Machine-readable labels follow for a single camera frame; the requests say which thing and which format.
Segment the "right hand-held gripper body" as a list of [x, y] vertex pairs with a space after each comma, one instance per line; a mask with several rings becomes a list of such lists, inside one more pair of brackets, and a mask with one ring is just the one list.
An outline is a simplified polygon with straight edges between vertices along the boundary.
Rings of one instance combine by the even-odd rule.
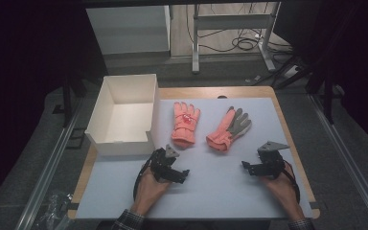
[[277, 178], [285, 168], [283, 156], [279, 150], [288, 149], [288, 145], [267, 141], [258, 148], [259, 158], [262, 164], [259, 166], [258, 175], [272, 175]]

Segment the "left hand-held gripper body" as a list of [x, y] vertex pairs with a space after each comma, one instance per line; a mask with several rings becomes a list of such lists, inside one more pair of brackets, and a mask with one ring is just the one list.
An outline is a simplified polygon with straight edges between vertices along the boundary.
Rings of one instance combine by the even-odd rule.
[[173, 175], [172, 165], [179, 153], [176, 152], [169, 144], [166, 147], [157, 149], [150, 160], [150, 169], [157, 182], [168, 181], [164, 179], [167, 175]]

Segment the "pink glove with grey palm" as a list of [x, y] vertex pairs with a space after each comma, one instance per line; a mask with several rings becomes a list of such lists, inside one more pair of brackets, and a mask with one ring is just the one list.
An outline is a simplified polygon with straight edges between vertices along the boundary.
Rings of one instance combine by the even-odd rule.
[[241, 108], [230, 106], [218, 128], [206, 136], [206, 142], [214, 150], [227, 152], [233, 142], [243, 136], [251, 126], [252, 121], [247, 113]]

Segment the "pink glove with red print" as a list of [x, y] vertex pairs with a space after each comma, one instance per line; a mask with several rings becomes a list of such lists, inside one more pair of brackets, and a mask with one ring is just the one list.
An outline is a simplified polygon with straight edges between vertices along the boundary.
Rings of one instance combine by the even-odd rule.
[[196, 142], [195, 130], [200, 110], [191, 103], [175, 102], [173, 104], [174, 128], [172, 141], [175, 145], [185, 149]]

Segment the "white cardboard box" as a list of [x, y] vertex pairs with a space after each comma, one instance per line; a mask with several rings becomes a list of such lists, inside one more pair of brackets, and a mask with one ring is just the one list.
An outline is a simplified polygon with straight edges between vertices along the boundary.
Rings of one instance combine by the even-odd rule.
[[103, 156], [152, 153], [158, 103], [155, 74], [105, 76], [85, 134]]

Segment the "person's left hand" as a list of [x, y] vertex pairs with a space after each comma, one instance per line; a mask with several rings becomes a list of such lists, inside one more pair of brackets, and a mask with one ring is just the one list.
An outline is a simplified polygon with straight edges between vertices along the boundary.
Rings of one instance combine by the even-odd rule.
[[137, 194], [130, 211], [145, 216], [150, 208], [167, 192], [171, 182], [158, 182], [150, 168], [146, 168], [137, 188]]

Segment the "person's right hand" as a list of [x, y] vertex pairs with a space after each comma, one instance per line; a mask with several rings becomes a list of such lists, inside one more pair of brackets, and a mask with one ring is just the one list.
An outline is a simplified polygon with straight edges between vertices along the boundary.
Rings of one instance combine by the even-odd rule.
[[260, 180], [279, 201], [290, 221], [298, 221], [305, 218], [302, 208], [297, 201], [292, 183], [283, 172], [276, 179], [261, 177]]

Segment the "light blue table mat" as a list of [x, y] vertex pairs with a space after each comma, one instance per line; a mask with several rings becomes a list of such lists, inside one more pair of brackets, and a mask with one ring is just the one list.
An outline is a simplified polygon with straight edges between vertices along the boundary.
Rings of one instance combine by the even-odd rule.
[[[173, 183], [150, 209], [151, 219], [282, 219], [283, 208], [242, 161], [259, 163], [257, 150], [267, 141], [290, 145], [275, 106], [269, 98], [195, 99], [201, 111], [195, 144], [180, 151], [174, 168], [190, 170], [183, 184]], [[208, 147], [213, 132], [227, 109], [233, 106], [248, 113], [252, 127], [226, 153]], [[154, 150], [171, 142], [173, 101], [161, 100], [153, 124]], [[282, 156], [293, 159], [290, 149]], [[145, 155], [103, 156], [98, 153], [77, 216], [79, 219], [115, 219], [133, 202], [133, 186]]]

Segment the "black stand leg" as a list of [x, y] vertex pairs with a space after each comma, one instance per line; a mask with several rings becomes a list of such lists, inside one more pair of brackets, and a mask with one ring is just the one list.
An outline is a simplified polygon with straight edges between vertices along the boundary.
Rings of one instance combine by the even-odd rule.
[[87, 90], [80, 77], [64, 78], [62, 85], [63, 105], [57, 104], [53, 110], [54, 114], [64, 114], [64, 127], [67, 127], [72, 119], [71, 92], [74, 92], [77, 98], [83, 98], [86, 95]]
[[332, 125], [334, 123], [332, 115], [332, 102], [333, 102], [333, 84], [331, 80], [324, 81], [324, 100], [323, 100], [323, 113]]

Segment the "white power strip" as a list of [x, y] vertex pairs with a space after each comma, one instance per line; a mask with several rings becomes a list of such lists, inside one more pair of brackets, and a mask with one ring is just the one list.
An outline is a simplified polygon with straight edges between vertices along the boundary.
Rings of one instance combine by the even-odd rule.
[[297, 65], [293, 65], [284, 73], [284, 77], [289, 79], [293, 77], [295, 74], [297, 74], [299, 71], [300, 71], [300, 67]]

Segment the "clear plastic bag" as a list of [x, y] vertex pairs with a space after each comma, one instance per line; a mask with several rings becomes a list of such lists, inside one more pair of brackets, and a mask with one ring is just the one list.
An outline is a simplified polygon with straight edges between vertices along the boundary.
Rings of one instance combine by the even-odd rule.
[[49, 196], [49, 205], [45, 213], [37, 219], [33, 230], [67, 230], [73, 223], [68, 217], [72, 198], [71, 194], [54, 191]]

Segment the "white cabinet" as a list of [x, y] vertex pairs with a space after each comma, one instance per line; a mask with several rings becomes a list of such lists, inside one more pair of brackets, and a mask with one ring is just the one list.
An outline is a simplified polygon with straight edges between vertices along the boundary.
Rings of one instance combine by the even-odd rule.
[[103, 55], [170, 50], [170, 7], [86, 10]]

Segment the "aluminium floor rail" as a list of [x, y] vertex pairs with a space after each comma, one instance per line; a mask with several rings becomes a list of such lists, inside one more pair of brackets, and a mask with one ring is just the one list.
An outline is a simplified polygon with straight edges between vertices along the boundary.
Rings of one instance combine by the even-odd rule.
[[74, 129], [75, 123], [80, 116], [81, 107], [83, 106], [85, 98], [77, 98], [75, 108], [72, 110], [71, 120], [66, 127], [64, 127], [57, 139], [54, 149], [49, 155], [48, 160], [38, 178], [34, 189], [29, 197], [27, 204], [20, 216], [19, 221], [15, 226], [15, 230], [31, 230], [35, 221], [35, 217], [43, 202], [43, 199], [51, 184], [58, 163], [65, 150], [66, 144]]
[[327, 117], [324, 115], [324, 108], [320, 102], [320, 100], [312, 95], [308, 95], [308, 98], [312, 102], [315, 112], [322, 124], [322, 126], [325, 128], [331, 142], [333, 143], [333, 146], [339, 155], [342, 164], [344, 165], [345, 169], [347, 170], [347, 173], [351, 177], [352, 181], [354, 182], [357, 191], [359, 192], [362, 200], [364, 201], [367, 209], [368, 209], [368, 182], [366, 178], [364, 177], [363, 173], [359, 169], [357, 163], [355, 162], [352, 154], [350, 153], [349, 149], [345, 145], [345, 142], [339, 135], [339, 132], [335, 128], [334, 125], [332, 125]]

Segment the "grey metal desk frame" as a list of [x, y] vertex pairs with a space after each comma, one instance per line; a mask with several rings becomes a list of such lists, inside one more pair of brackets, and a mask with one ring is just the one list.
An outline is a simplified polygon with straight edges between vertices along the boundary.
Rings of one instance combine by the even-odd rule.
[[197, 5], [194, 5], [192, 72], [195, 74], [199, 72], [198, 31], [237, 29], [265, 30], [264, 39], [258, 43], [258, 47], [267, 70], [269, 72], [274, 72], [275, 65], [268, 52], [268, 43], [278, 14], [279, 6], [280, 3], [275, 2], [270, 13], [199, 15]]

